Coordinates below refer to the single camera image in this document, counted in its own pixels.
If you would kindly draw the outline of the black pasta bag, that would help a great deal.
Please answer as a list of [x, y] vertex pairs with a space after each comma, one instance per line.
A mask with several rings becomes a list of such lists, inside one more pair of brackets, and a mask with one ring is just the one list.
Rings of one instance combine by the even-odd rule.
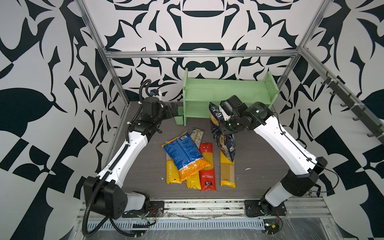
[[211, 133], [215, 140], [215, 143], [220, 148], [221, 152], [230, 161], [235, 161], [236, 155], [236, 141], [233, 134], [224, 134], [223, 127], [225, 127], [225, 119], [220, 111], [219, 106], [214, 103], [209, 103], [210, 111], [210, 127]]

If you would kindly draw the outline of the clear blue spaghetti pack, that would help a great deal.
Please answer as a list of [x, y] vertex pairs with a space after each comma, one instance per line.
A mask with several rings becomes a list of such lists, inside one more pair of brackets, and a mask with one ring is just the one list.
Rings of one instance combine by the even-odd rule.
[[205, 133], [204, 130], [201, 130], [201, 129], [198, 129], [198, 128], [194, 128], [192, 133], [190, 134], [191, 139], [196, 144], [198, 149], [200, 148], [200, 145], [202, 143], [202, 139], [203, 139], [204, 133]]

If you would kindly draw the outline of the blue orange pasta bag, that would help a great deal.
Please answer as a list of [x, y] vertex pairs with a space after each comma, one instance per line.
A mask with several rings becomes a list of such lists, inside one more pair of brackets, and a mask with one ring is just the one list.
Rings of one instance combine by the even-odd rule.
[[180, 180], [185, 181], [211, 164], [203, 157], [188, 132], [166, 142], [162, 148], [173, 159], [178, 169]]

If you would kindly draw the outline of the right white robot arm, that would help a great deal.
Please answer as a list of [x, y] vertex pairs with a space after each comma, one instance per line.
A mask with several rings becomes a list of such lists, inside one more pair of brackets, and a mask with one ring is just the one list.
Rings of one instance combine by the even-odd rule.
[[289, 166], [287, 174], [263, 197], [251, 205], [248, 217], [276, 215], [288, 198], [302, 197], [319, 179], [328, 162], [305, 150], [280, 124], [278, 115], [265, 104], [255, 102], [250, 107], [233, 95], [219, 106], [219, 126], [222, 134], [230, 135], [245, 129], [266, 140]]

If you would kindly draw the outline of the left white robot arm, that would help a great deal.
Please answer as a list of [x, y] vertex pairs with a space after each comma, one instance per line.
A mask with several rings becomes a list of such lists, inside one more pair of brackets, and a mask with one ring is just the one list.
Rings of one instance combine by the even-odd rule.
[[117, 220], [127, 212], [141, 215], [150, 205], [148, 195], [140, 192], [126, 194], [124, 180], [139, 153], [159, 131], [162, 121], [179, 115], [174, 103], [164, 104], [155, 98], [143, 101], [137, 116], [128, 124], [126, 140], [107, 166], [96, 177], [88, 177], [83, 185], [86, 211]]

